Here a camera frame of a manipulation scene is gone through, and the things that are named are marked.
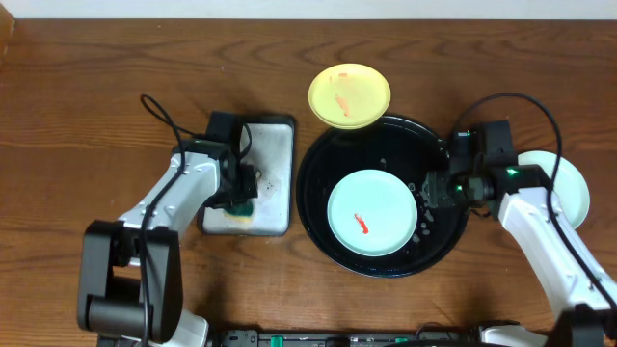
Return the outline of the green sponge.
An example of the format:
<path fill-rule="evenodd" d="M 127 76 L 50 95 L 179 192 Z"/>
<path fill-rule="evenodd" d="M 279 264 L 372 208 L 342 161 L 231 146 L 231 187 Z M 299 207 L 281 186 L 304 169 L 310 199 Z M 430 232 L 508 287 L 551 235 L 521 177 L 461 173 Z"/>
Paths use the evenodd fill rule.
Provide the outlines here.
<path fill-rule="evenodd" d="M 230 218 L 251 218 L 255 207 L 251 200 L 235 202 L 224 208 L 224 214 Z"/>

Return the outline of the mint plate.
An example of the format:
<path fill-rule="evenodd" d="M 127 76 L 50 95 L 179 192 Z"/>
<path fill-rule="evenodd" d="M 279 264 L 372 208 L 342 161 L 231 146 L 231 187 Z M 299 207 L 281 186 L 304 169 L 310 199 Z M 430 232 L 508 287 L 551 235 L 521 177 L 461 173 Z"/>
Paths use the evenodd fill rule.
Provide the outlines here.
<path fill-rule="evenodd" d="M 400 250 L 415 233 L 416 199 L 391 173 L 361 170 L 343 177 L 331 192 L 327 220 L 349 251 L 380 257 Z"/>
<path fill-rule="evenodd" d="M 543 150 L 526 151 L 518 155 L 520 165 L 538 165 L 547 175 L 553 172 L 556 154 Z M 580 227 L 590 208 L 590 193 L 580 171 L 568 160 L 561 158 L 554 190 L 572 228 Z"/>

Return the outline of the yellow plate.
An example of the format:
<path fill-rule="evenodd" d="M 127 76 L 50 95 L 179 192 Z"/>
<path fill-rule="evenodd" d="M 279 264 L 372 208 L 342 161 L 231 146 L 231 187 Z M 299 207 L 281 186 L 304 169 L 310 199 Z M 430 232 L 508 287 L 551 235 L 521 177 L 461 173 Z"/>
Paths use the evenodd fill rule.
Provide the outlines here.
<path fill-rule="evenodd" d="M 376 69 L 361 64 L 340 64 L 321 71 L 308 88 L 308 105 L 331 127 L 354 130 L 366 127 L 389 107 L 388 80 Z"/>

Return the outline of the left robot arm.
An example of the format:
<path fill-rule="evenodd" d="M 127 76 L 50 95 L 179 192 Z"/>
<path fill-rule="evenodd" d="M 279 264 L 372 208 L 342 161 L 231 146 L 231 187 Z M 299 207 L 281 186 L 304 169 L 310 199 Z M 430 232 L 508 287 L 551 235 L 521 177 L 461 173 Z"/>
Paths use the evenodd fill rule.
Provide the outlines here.
<path fill-rule="evenodd" d="M 165 343 L 183 311 L 179 243 L 198 212 L 255 197 L 238 145 L 184 140 L 151 190 L 115 221 L 94 220 L 82 247 L 77 324 Z"/>

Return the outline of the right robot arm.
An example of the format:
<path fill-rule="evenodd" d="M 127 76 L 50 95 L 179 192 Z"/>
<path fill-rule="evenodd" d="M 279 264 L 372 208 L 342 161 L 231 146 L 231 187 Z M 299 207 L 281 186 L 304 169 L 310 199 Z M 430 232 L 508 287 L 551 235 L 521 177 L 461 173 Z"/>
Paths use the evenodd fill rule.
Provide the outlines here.
<path fill-rule="evenodd" d="M 481 332 L 484 343 L 595 346 L 616 336 L 616 282 L 576 229 L 590 196 L 581 173 L 558 154 L 518 154 L 508 142 L 460 135 L 448 145 L 448 168 L 426 175 L 432 207 L 486 207 L 522 249 L 556 317 L 541 338 L 507 326 Z"/>

